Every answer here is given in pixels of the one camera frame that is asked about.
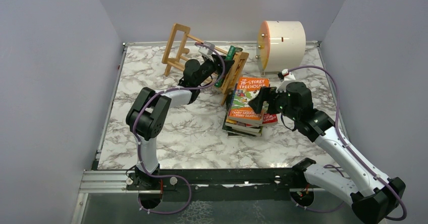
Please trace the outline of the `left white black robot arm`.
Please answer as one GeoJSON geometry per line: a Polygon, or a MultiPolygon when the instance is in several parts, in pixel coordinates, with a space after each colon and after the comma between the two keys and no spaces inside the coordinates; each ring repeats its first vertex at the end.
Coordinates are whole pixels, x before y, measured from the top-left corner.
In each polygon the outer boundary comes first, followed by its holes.
{"type": "Polygon", "coordinates": [[[148,87],[141,89],[126,116],[126,124],[137,141],[137,164],[132,177],[135,185],[154,189],[160,182],[156,138],[163,128],[169,109],[193,103],[206,79],[213,73],[217,73],[219,77],[226,75],[233,64],[234,60],[229,60],[224,55],[204,58],[203,63],[190,59],[184,65],[183,77],[176,88],[165,91],[155,91],[148,87]]]}

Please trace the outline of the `red 13-storey treehouse book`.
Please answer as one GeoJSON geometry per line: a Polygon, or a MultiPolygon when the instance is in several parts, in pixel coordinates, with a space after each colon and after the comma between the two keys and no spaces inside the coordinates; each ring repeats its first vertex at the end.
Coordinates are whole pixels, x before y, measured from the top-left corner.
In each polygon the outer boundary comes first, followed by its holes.
{"type": "Polygon", "coordinates": [[[276,114],[263,114],[262,126],[271,126],[276,125],[278,123],[278,117],[276,114]]]}

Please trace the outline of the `orange 78-storey treehouse book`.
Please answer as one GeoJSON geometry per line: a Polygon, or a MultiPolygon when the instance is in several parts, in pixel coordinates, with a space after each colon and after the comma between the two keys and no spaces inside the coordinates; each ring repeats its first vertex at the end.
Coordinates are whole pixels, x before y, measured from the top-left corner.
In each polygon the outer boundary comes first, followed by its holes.
{"type": "Polygon", "coordinates": [[[267,78],[240,77],[231,97],[228,118],[249,125],[260,126],[263,120],[264,109],[257,114],[249,102],[258,96],[261,87],[268,87],[267,78]]]}

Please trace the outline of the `orange Huckleberry Finn book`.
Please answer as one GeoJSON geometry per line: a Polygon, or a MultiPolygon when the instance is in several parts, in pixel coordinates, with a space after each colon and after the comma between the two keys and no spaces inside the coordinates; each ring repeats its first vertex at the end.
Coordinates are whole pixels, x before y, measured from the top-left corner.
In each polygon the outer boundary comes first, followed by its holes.
{"type": "Polygon", "coordinates": [[[234,86],[236,81],[238,80],[239,76],[241,75],[241,71],[242,71],[242,64],[244,64],[245,61],[244,59],[242,59],[241,57],[239,57],[238,59],[235,60],[234,65],[233,65],[233,75],[231,77],[230,80],[230,85],[234,86]]]}

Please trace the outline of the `wooden book rack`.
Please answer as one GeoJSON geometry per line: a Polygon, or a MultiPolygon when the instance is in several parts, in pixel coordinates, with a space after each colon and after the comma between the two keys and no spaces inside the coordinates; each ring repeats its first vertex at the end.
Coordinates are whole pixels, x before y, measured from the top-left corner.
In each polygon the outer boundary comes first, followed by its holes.
{"type": "MultiPolygon", "coordinates": [[[[175,23],[172,26],[170,37],[169,37],[169,40],[167,42],[167,45],[166,45],[166,48],[164,51],[164,55],[163,55],[163,59],[162,59],[162,63],[166,65],[164,75],[166,75],[166,76],[169,75],[171,68],[176,68],[180,71],[184,71],[184,67],[185,67],[184,63],[190,59],[190,56],[188,55],[190,53],[190,49],[186,47],[186,43],[187,43],[188,39],[191,39],[197,43],[204,43],[203,40],[201,40],[201,39],[190,34],[190,27],[175,23]],[[183,37],[182,37],[181,42],[179,44],[176,55],[174,57],[171,57],[170,52],[171,52],[171,49],[173,47],[173,43],[174,43],[177,32],[183,32],[183,37]]],[[[246,63],[247,59],[249,58],[249,53],[244,52],[244,51],[237,52],[234,56],[234,62],[239,57],[244,59],[244,61],[246,63]]],[[[223,85],[220,88],[218,88],[223,93],[223,99],[222,99],[221,105],[224,105],[228,93],[235,86],[235,85],[234,86],[230,85],[230,80],[231,80],[231,77],[232,77],[233,71],[234,71],[233,65],[231,66],[227,76],[225,77],[223,85]]]]}

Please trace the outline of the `green 104-storey treehouse book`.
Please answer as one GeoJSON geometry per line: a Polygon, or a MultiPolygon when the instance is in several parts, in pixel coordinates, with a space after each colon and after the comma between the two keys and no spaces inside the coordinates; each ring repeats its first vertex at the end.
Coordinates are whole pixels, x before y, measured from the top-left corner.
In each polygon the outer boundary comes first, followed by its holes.
{"type": "Polygon", "coordinates": [[[231,66],[234,63],[234,56],[237,52],[242,52],[243,48],[239,47],[239,46],[235,46],[235,45],[231,45],[229,47],[229,50],[225,56],[225,72],[223,73],[223,76],[221,77],[221,79],[218,78],[218,80],[215,83],[215,87],[220,88],[223,85],[223,82],[225,80],[225,77],[227,76],[231,66]]]}

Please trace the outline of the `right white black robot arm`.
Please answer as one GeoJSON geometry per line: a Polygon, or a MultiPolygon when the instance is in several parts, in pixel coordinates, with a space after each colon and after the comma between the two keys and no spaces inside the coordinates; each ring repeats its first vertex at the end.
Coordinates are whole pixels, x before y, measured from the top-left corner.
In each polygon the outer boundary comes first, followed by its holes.
{"type": "Polygon", "coordinates": [[[281,114],[294,122],[294,130],[321,147],[348,174],[342,177],[306,158],[293,166],[292,183],[297,187],[316,185],[351,206],[363,223],[379,223],[403,204],[406,185],[399,177],[390,178],[368,161],[345,139],[337,124],[325,112],[314,108],[310,89],[291,82],[284,91],[262,87],[249,102],[255,113],[268,104],[269,114],[281,114]]]}

